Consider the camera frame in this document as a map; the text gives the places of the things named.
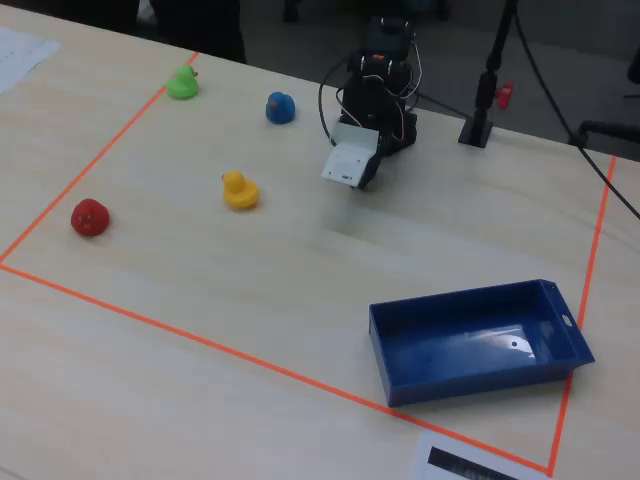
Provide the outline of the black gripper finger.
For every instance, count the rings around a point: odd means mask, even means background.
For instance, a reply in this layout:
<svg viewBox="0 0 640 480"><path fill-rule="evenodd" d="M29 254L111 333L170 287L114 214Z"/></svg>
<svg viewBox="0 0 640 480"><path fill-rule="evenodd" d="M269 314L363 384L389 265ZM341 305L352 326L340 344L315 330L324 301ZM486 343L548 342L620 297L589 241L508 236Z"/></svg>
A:
<svg viewBox="0 0 640 480"><path fill-rule="evenodd" d="M363 174L361 176L361 179L359 180L359 183L357 185L357 188L359 190L364 190L366 188L366 186L373 180L373 178L375 177L378 168L380 166L380 163L382 161L382 159L385 156L385 139L382 135L378 136L378 142L376 145L376 151L375 153L371 156L371 158L367 161L366 166L364 168Z"/></svg>

